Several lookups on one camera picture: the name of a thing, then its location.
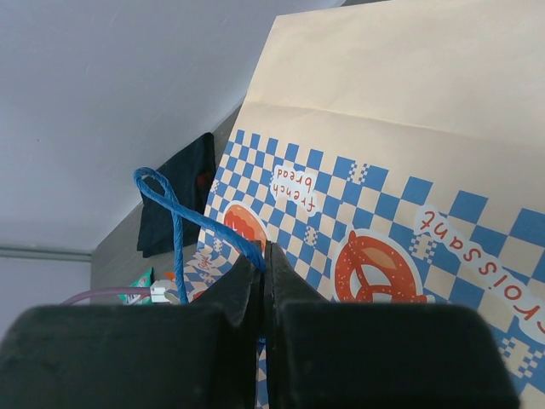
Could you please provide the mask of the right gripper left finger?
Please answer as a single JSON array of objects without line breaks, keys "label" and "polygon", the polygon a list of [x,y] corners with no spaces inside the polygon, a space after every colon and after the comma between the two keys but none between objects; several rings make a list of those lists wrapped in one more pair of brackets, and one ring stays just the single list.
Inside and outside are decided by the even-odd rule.
[{"label": "right gripper left finger", "polygon": [[244,256],[182,306],[42,306],[1,344],[4,408],[252,408],[261,272]]}]

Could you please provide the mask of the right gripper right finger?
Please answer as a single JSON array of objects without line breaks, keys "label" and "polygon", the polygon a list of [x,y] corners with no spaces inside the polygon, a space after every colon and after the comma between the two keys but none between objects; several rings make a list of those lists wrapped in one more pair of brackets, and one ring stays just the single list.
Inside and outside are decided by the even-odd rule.
[{"label": "right gripper right finger", "polygon": [[517,408],[486,323],[451,304],[329,302],[265,249],[272,408]]}]

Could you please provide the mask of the checkered paper bag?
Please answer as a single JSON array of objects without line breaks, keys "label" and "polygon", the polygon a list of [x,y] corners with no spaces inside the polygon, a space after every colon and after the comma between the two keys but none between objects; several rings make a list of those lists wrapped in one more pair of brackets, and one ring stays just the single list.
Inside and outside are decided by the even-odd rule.
[{"label": "checkered paper bag", "polygon": [[544,405],[544,4],[385,1],[278,17],[227,141],[184,300],[250,242],[335,302],[488,323]]}]

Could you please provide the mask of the dark folded cloth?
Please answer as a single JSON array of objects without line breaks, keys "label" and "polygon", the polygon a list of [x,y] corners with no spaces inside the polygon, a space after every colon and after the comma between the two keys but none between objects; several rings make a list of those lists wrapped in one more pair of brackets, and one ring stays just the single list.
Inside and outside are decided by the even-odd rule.
[{"label": "dark folded cloth", "polygon": [[[181,205],[203,213],[216,172],[214,135],[201,135],[161,165],[158,172],[169,180]],[[170,212],[147,197],[142,201],[136,249],[145,258],[173,251]]]}]

